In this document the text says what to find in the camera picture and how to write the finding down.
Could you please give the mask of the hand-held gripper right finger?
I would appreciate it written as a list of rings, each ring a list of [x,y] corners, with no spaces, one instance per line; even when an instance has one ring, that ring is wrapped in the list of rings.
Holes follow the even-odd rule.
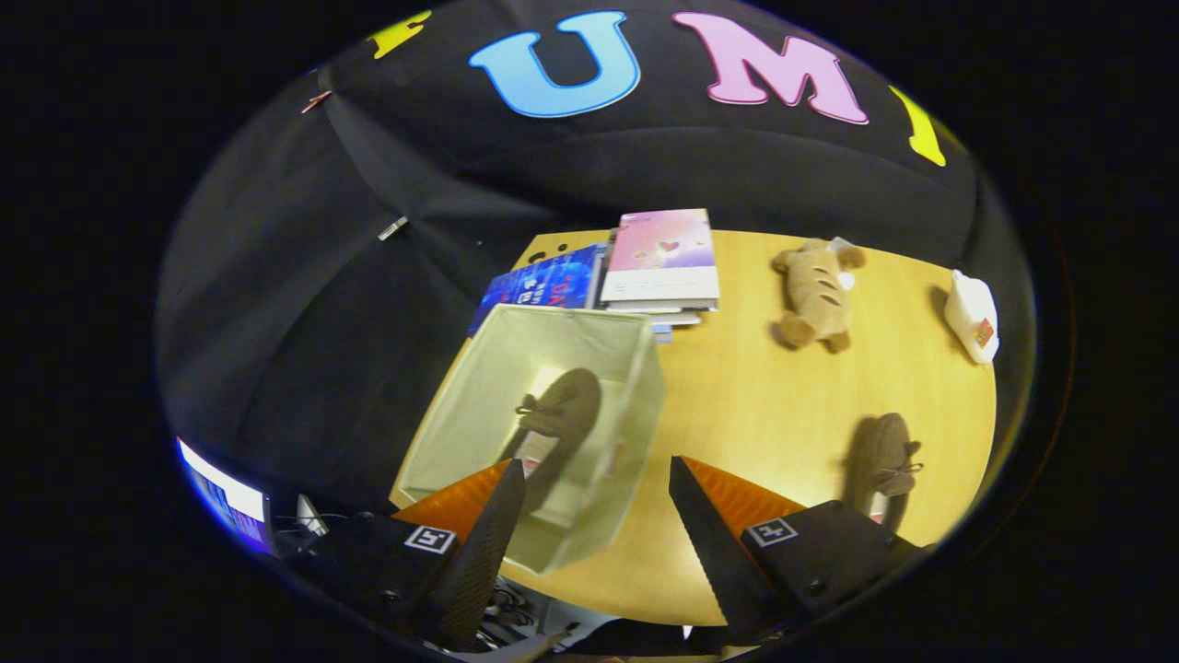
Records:
[[[668,494],[738,645],[821,621],[921,562],[921,547],[843,501],[801,506],[690,457]]]

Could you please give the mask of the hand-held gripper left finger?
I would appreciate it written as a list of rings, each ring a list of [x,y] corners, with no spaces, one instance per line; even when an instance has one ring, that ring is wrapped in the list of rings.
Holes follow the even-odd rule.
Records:
[[[525,494],[521,460],[505,459],[391,516],[345,518],[288,563],[362,621],[470,650]]]

